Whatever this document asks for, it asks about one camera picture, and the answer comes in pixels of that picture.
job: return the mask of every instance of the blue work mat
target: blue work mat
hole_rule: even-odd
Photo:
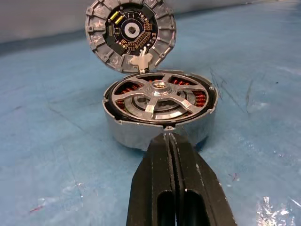
[[[177,29],[160,69],[219,88],[214,134],[200,154],[238,225],[300,226],[301,3],[185,14]],[[143,152],[115,142],[101,103],[122,77],[83,31],[0,46],[2,226],[126,224]]]

